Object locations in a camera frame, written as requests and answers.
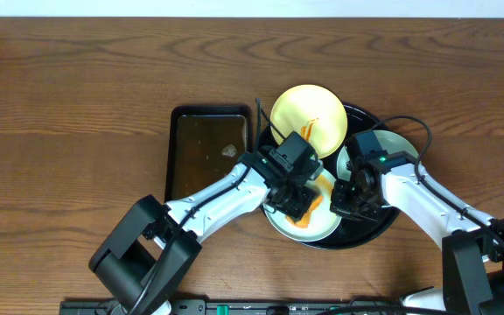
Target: yellow plate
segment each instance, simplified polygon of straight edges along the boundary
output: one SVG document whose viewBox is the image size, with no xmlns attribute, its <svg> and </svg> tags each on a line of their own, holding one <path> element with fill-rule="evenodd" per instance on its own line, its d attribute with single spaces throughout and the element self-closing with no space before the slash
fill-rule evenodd
<svg viewBox="0 0 504 315">
<path fill-rule="evenodd" d="M 347 115 L 340 99 L 315 85 L 293 87 L 281 94 L 271 110 L 271 122 L 288 136 L 296 131 L 307 140 L 319 158 L 334 153 L 347 133 Z M 272 128 L 278 144 L 283 139 Z"/>
</svg>

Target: wood grain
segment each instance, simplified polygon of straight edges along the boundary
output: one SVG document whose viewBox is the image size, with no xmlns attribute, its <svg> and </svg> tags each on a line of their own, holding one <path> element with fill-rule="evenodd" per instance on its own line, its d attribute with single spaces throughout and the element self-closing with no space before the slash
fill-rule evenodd
<svg viewBox="0 0 504 315">
<path fill-rule="evenodd" d="M 504 20 L 0 18 L 0 314 L 109 296 L 88 259 L 136 200 L 162 199 L 174 107 L 259 96 L 269 110 L 302 83 L 424 119 L 428 170 L 504 217 Z M 420 147 L 419 127 L 393 126 Z M 204 242 L 179 291 L 346 300 L 441 281 L 406 216 L 322 251 L 253 213 Z"/>
</svg>

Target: black plate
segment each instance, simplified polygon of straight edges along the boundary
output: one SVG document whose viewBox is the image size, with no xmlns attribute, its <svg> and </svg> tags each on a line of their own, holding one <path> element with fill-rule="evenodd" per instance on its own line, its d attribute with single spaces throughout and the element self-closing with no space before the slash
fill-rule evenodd
<svg viewBox="0 0 504 315">
<path fill-rule="evenodd" d="M 368 130 L 379 120 L 378 118 L 367 112 L 365 109 L 357 107 L 353 104 L 342 102 L 347 113 L 347 133 L 346 139 L 352 134 Z M 260 135 L 260 144 L 269 144 L 277 146 L 275 139 L 271 135 L 269 129 L 265 129 Z M 338 155 L 341 147 L 332 155 L 322 159 L 324 168 L 327 169 L 335 178 L 338 177 L 336 171 L 338 163 Z M 304 245 L 318 249 L 350 249 L 366 242 L 369 242 L 382 234 L 394 222 L 400 211 L 395 208 L 388 207 L 377 211 L 375 218 L 377 222 L 370 220 L 350 221 L 342 219 L 338 227 L 319 241 L 300 241 Z"/>
</svg>

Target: white plate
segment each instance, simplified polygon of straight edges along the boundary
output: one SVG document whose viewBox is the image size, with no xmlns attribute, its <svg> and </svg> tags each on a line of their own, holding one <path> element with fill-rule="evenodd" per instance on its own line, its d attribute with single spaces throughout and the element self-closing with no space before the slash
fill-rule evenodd
<svg viewBox="0 0 504 315">
<path fill-rule="evenodd" d="M 331 184 L 336 181 L 335 177 L 327 170 L 323 170 L 320 176 L 324 176 Z M 315 242 L 330 235 L 340 224 L 341 217 L 330 212 L 330 198 L 332 191 L 329 192 L 321 185 L 316 185 L 314 181 L 308 181 L 306 186 L 316 190 L 323 197 L 316 209 L 312 210 L 311 222 L 306 228 L 293 226 L 285 218 L 285 214 L 279 211 L 270 212 L 265 209 L 269 222 L 281 234 L 300 242 Z"/>
<path fill-rule="evenodd" d="M 416 148 L 414 148 L 403 136 L 386 130 L 375 130 L 374 134 L 381 144 L 381 147 L 388 151 L 388 154 L 406 151 L 417 158 L 418 154 Z M 351 177 L 351 172 L 347 169 L 347 162 L 349 162 L 349 155 L 347 155 L 346 148 L 342 147 L 338 155 L 338 164 L 336 165 L 339 179 L 349 180 Z"/>
</svg>

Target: black power strip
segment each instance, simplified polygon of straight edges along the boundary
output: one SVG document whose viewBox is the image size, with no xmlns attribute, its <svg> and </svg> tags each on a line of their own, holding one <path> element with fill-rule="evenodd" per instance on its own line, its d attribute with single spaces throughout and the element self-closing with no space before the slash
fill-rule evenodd
<svg viewBox="0 0 504 315">
<path fill-rule="evenodd" d="M 305 302 L 210 302 L 203 300 L 172 301 L 171 315 L 316 315 L 345 306 L 399 305 L 389 301 L 355 299 L 349 303 Z M 124 315 L 123 308 L 115 300 L 61 302 L 59 315 Z M 352 312 L 353 315 L 386 315 L 382 312 Z"/>
</svg>

